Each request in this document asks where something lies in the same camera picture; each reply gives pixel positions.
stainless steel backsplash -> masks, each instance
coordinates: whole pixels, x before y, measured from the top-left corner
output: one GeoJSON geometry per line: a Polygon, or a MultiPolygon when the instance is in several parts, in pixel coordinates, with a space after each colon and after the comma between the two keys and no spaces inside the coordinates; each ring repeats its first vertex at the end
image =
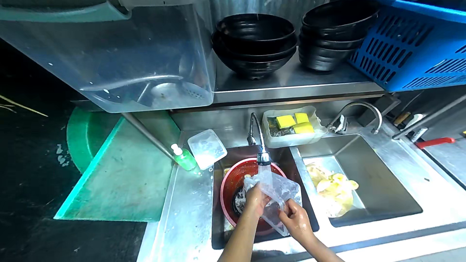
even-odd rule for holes
{"type": "MultiPolygon", "coordinates": [[[[317,103],[301,103],[301,104],[280,104],[270,106],[256,106],[248,108],[236,109],[209,109],[205,111],[189,111],[183,112],[178,110],[170,116],[176,123],[181,131],[200,131],[206,129],[227,129],[227,128],[242,128],[247,130],[249,127],[249,118],[252,112],[255,112],[262,122],[262,114],[267,110],[288,110],[301,108],[303,106],[312,105],[317,111],[317,116],[322,120],[322,124],[330,122],[330,118],[334,118],[337,113],[346,104],[356,101],[353,100],[340,100],[340,101],[327,101],[317,103]]],[[[371,99],[360,99],[360,101],[370,102],[371,99]]],[[[361,115],[365,107],[353,106],[345,112],[345,116],[354,117],[361,115]]]]}
{"type": "Polygon", "coordinates": [[[213,25],[233,14],[272,14],[292,22],[298,34],[302,16],[312,8],[328,2],[329,0],[210,0],[210,8],[213,25]]]}

yellow food waste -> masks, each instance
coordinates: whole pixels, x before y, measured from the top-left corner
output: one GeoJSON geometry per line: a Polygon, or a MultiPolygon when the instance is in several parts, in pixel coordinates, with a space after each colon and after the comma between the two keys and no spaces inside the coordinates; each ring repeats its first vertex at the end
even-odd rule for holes
{"type": "Polygon", "coordinates": [[[340,217],[353,206],[353,190],[359,185],[341,173],[332,173],[316,163],[306,165],[328,217],[340,217]]]}

wooden stick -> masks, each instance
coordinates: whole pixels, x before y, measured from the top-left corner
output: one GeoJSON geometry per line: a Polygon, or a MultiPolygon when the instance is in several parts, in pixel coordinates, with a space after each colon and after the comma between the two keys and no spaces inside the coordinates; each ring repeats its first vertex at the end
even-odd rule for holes
{"type": "Polygon", "coordinates": [[[3,105],[0,105],[0,108],[8,109],[8,110],[10,110],[11,112],[16,113],[16,111],[14,111],[13,109],[8,108],[8,107],[3,106],[3,105]]]}
{"type": "Polygon", "coordinates": [[[37,114],[39,114],[39,115],[48,117],[48,115],[46,115],[46,114],[42,114],[42,113],[40,113],[39,111],[36,111],[36,110],[31,109],[31,108],[29,108],[29,107],[27,107],[27,106],[24,106],[24,105],[22,105],[22,104],[19,104],[19,103],[16,103],[16,102],[14,102],[14,101],[11,101],[10,99],[8,99],[8,98],[6,98],[6,97],[4,97],[4,96],[2,96],[2,95],[0,95],[0,98],[3,99],[3,100],[5,100],[5,101],[7,101],[7,102],[9,102],[9,103],[12,103],[12,104],[14,104],[14,105],[17,105],[17,106],[19,106],[19,107],[22,107],[22,108],[27,109],[27,110],[29,110],[29,111],[32,111],[32,112],[34,112],[34,113],[37,113],[37,114]]]}

red colander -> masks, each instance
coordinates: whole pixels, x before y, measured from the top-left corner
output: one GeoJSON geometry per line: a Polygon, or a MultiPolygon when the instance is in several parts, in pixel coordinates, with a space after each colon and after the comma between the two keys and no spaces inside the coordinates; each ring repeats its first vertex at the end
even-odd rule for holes
{"type": "MultiPolygon", "coordinates": [[[[285,173],[276,164],[272,163],[270,169],[275,174],[286,178],[285,173]]],[[[245,175],[254,176],[258,172],[257,158],[249,158],[234,164],[223,178],[220,188],[220,203],[222,204],[223,214],[234,227],[239,219],[239,216],[233,211],[234,195],[240,187],[243,187],[245,175]]],[[[274,229],[265,220],[259,219],[256,235],[266,235],[273,231],[274,229]]]]}

green soap bottle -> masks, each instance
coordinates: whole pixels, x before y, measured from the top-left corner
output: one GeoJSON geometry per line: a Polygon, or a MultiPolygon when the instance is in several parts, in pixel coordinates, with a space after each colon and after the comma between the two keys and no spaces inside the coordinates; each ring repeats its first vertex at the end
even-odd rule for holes
{"type": "Polygon", "coordinates": [[[181,149],[177,144],[172,144],[171,148],[175,153],[175,161],[185,170],[192,170],[198,165],[187,149],[181,149]]]}

